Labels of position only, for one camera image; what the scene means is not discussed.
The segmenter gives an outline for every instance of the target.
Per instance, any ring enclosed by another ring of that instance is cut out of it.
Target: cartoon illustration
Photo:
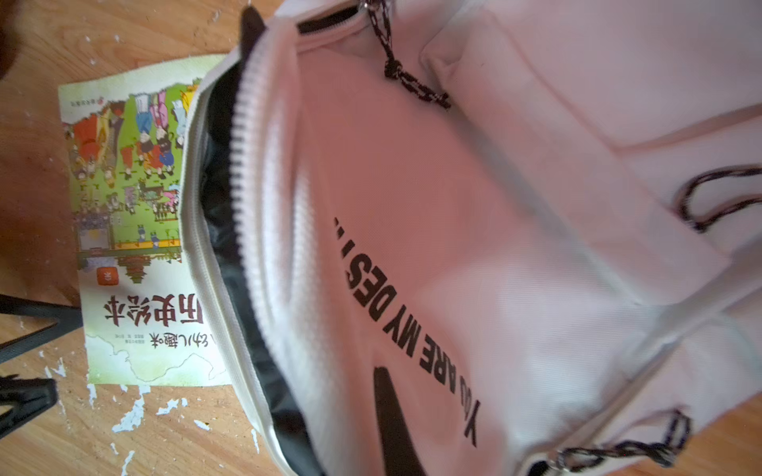
[[[113,258],[136,283],[151,260],[179,260],[177,159],[195,90],[177,84],[98,101],[95,112],[63,125],[80,264]],[[135,173],[140,166],[144,174]]]

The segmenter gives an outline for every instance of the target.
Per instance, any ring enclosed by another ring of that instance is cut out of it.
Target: knot
[[[386,64],[383,67],[384,76],[389,79],[398,79],[400,71],[402,71],[402,63],[396,59],[386,60]]]

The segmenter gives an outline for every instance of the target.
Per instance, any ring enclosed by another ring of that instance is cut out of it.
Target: white backpack
[[[759,2],[242,23],[191,108],[181,233],[284,474],[669,467],[760,391]]]

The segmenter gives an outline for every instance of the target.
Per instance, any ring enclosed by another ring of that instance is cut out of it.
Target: black metal leg
[[[0,363],[20,356],[51,340],[82,327],[82,310],[67,305],[30,301],[0,295],[0,314],[52,318],[56,322],[49,327],[0,344]]]

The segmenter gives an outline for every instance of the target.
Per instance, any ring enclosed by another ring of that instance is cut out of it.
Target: book cover
[[[178,224],[187,113],[222,57],[59,88],[90,383],[229,383]]]

